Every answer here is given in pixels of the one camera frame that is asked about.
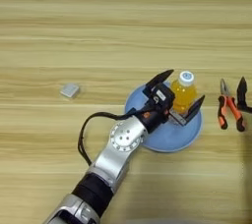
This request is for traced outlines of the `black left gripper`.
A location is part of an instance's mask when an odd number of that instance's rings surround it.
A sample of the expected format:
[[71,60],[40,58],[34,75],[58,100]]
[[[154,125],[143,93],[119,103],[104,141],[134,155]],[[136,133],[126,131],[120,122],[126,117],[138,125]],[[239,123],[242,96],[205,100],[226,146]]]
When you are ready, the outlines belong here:
[[163,83],[173,70],[166,70],[153,77],[143,90],[143,94],[148,98],[143,107],[143,111],[138,116],[140,122],[145,126],[150,134],[161,124],[166,123],[169,118],[174,119],[179,125],[187,125],[200,111],[205,96],[202,95],[189,108],[185,117],[179,115],[173,110],[174,92],[166,85],[157,85]]

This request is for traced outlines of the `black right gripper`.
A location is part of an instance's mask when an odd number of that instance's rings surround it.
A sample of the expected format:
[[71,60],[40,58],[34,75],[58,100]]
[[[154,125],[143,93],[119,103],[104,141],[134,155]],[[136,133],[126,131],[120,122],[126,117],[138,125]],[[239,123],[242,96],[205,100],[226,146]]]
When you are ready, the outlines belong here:
[[252,114],[252,107],[246,103],[247,82],[244,77],[241,78],[237,88],[237,108],[240,111]]

